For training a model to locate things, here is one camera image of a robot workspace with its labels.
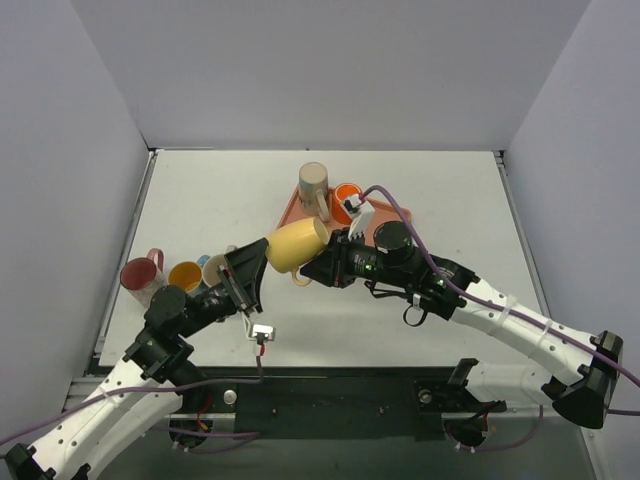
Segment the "beige floral mug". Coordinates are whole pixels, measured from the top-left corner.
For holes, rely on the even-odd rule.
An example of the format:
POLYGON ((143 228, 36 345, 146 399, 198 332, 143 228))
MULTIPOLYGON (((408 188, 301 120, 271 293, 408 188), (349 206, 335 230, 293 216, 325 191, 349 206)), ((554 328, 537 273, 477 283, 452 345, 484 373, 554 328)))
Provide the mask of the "beige floral mug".
POLYGON ((198 263, 201 266, 202 282, 206 288, 213 287, 220 282, 219 269, 225 268, 227 261, 225 255, 237 249, 236 245, 229 245, 224 253, 213 256, 203 255, 198 263))

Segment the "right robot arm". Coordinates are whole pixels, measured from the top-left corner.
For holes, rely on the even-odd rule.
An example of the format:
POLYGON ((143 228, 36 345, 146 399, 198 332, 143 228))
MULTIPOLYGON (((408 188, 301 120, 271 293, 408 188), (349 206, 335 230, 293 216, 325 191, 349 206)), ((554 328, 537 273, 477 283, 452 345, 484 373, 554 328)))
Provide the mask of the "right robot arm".
POLYGON ((349 239, 346 229, 335 230, 301 273, 334 288, 362 279, 376 298, 400 297, 423 315, 474 328, 533 361, 531 367, 460 362, 461 375, 446 386, 453 406, 522 401, 550 406, 580 427, 602 428, 619 379, 622 338, 575 330, 538 314, 460 264, 425 256, 415 237, 402 221, 377 227, 371 246, 349 239))

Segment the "pink patterned mug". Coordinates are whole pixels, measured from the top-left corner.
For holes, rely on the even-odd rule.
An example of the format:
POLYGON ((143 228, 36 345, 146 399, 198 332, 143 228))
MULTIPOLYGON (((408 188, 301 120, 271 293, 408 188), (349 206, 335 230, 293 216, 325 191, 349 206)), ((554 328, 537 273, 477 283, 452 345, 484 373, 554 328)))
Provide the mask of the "pink patterned mug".
POLYGON ((164 252, 152 248, 144 257, 129 260, 121 269, 120 285, 145 309, 154 294, 167 285, 164 273, 164 252))

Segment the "tall beige seashell mug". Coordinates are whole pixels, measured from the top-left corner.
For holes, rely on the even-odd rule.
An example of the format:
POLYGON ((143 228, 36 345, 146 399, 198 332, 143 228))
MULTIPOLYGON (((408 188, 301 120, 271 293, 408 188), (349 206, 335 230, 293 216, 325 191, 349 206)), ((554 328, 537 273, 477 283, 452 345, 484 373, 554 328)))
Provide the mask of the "tall beige seashell mug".
POLYGON ((300 207, 306 215, 318 216, 323 222, 330 220, 328 170, 323 164, 308 162, 301 166, 298 195, 300 207))

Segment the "yellow mug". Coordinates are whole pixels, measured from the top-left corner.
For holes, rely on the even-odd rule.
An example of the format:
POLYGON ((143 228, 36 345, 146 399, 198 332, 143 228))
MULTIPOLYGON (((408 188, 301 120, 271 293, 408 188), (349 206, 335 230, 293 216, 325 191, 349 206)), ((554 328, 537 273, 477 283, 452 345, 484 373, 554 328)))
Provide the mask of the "yellow mug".
POLYGON ((277 272, 290 273, 297 286, 305 287, 311 279, 300 279, 298 270, 324 251, 329 239, 328 230, 320 219, 305 218, 275 230, 267 238, 266 256, 277 272))

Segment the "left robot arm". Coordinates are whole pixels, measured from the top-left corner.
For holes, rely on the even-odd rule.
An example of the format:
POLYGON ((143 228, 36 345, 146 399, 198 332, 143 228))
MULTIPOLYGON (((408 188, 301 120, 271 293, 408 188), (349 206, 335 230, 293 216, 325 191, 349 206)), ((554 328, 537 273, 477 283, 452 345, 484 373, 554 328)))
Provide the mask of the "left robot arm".
POLYGON ((213 323, 261 312, 267 239, 225 255, 220 280, 190 296, 157 290, 144 327, 109 375, 80 404, 45 421, 49 432, 3 457, 14 479, 90 479, 137 437, 179 409, 200 408, 214 380, 190 361, 187 337, 213 323))

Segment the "blue butterfly mug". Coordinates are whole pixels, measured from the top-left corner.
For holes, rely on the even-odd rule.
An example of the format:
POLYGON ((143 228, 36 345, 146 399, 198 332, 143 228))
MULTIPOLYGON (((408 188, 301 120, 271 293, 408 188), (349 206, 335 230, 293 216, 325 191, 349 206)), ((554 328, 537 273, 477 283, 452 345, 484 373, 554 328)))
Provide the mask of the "blue butterfly mug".
POLYGON ((168 284, 181 288, 190 296, 204 292, 207 288, 204 281, 204 265, 209 259, 209 255, 202 255, 196 261, 176 264, 169 272, 168 284))

